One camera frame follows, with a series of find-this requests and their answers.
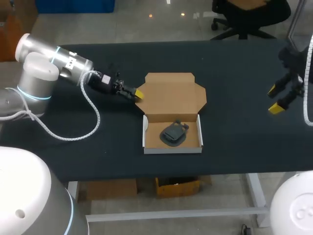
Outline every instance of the white cable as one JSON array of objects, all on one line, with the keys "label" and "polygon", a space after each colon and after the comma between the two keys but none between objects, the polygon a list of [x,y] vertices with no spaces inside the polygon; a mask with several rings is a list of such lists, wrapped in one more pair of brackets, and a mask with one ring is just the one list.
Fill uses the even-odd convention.
[{"label": "white cable", "polygon": [[304,117],[305,123],[309,126],[313,126],[313,122],[309,120],[309,116],[308,116],[308,85],[309,85],[312,49],[313,49],[313,35],[311,37],[309,50],[308,50],[307,64],[306,64],[305,73],[304,73],[304,86],[303,86],[304,87],[303,117]]},{"label": "white cable", "polygon": [[98,109],[93,104],[93,102],[89,99],[88,95],[85,92],[85,88],[84,88],[84,81],[87,78],[87,76],[89,76],[89,74],[91,74],[91,73],[96,74],[96,75],[99,76],[97,71],[88,71],[88,72],[83,74],[82,79],[80,81],[80,88],[82,90],[82,93],[83,93],[85,99],[87,100],[87,102],[90,104],[90,106],[93,108],[93,110],[95,111],[95,113],[97,115],[97,124],[94,127],[94,129],[91,132],[89,132],[88,134],[86,134],[84,136],[81,136],[81,137],[77,137],[77,138],[63,138],[63,137],[60,137],[60,136],[54,134],[52,131],[50,131],[48,129],[48,127],[35,114],[33,114],[31,112],[31,110],[28,108],[27,102],[26,102],[25,98],[23,97],[23,95],[18,90],[14,89],[14,88],[6,88],[6,89],[14,90],[15,92],[17,92],[20,95],[26,110],[19,111],[19,112],[15,113],[15,114],[13,114],[11,116],[0,117],[0,121],[12,120],[12,119],[15,119],[15,118],[19,117],[20,115],[27,114],[27,115],[30,116],[30,118],[32,120],[36,120],[44,128],[44,130],[48,132],[49,135],[51,135],[52,137],[54,137],[54,138],[56,138],[58,140],[62,140],[62,141],[79,141],[79,140],[82,140],[82,139],[85,139],[85,138],[91,136],[99,128],[99,126],[100,126],[100,119],[101,119]]}]

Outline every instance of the black chair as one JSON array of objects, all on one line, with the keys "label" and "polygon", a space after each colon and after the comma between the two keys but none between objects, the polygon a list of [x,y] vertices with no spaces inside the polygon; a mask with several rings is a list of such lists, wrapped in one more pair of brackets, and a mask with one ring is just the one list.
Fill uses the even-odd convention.
[{"label": "black chair", "polygon": [[243,10],[227,0],[213,0],[212,11],[226,17],[226,20],[213,19],[213,31],[218,29],[217,23],[223,24],[224,29],[231,29],[211,40],[221,40],[234,35],[239,35],[239,39],[247,39],[248,34],[260,38],[275,38],[259,28],[283,22],[291,14],[287,0],[269,0],[266,5],[252,10]]}]

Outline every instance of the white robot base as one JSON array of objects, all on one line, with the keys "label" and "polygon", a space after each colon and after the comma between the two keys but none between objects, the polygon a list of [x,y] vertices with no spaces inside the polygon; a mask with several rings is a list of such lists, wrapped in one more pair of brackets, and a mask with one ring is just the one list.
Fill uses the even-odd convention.
[{"label": "white robot base", "polygon": [[271,204],[270,220],[275,235],[313,234],[313,171],[281,185]]},{"label": "white robot base", "polygon": [[7,147],[0,153],[0,234],[89,234],[86,216],[39,157]]}]

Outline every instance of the black table surface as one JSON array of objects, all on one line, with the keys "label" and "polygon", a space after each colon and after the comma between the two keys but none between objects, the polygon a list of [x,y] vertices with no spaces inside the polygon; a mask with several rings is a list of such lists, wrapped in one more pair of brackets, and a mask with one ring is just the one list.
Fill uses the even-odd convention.
[{"label": "black table surface", "polygon": [[[272,116],[267,97],[286,73],[278,59],[278,40],[70,45],[106,70],[115,63],[121,79],[139,87],[149,72],[191,72],[206,88],[200,111],[201,154],[144,155],[143,113],[121,97],[86,88],[102,122],[91,137],[63,142],[29,119],[6,123],[0,145],[40,156],[61,181],[190,176],[313,169],[313,128],[303,121],[302,99]],[[56,134],[76,137],[89,132],[96,116],[79,87],[59,80],[42,121]]]}]

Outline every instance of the table leg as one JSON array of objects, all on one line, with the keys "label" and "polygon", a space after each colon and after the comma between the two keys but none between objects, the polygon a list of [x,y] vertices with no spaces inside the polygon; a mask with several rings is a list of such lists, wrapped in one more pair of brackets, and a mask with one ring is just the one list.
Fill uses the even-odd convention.
[{"label": "table leg", "polygon": [[77,201],[78,191],[79,191],[79,182],[78,181],[69,182],[67,190],[70,193],[70,195],[72,195],[72,197]]},{"label": "table leg", "polygon": [[[268,209],[258,173],[246,174],[246,178],[254,206]],[[269,213],[258,214],[256,220],[260,228],[270,226]]]},{"label": "table leg", "polygon": [[296,49],[296,44],[294,43],[294,41],[292,40],[292,36],[293,36],[293,33],[294,33],[294,29],[295,29],[295,26],[298,22],[298,19],[301,15],[301,12],[304,8],[304,6],[306,5],[307,3],[307,0],[299,0],[299,3],[298,3],[298,6],[297,6],[297,9],[294,13],[294,16],[293,16],[293,19],[292,19],[292,22],[290,24],[290,27],[288,29],[288,33],[287,33],[287,37],[288,37],[288,40],[289,42],[292,44],[292,46]]},{"label": "table leg", "polygon": [[160,218],[187,218],[187,217],[207,217],[207,216],[227,216],[227,215],[250,215],[257,214],[262,222],[262,216],[268,215],[269,209],[266,207],[265,197],[262,191],[258,174],[247,174],[250,182],[250,190],[255,201],[255,207],[251,208],[228,208],[228,209],[208,209],[208,210],[188,210],[188,211],[151,211],[116,214],[91,214],[87,215],[87,221],[119,221],[119,220],[140,220],[140,219],[160,219]]}]

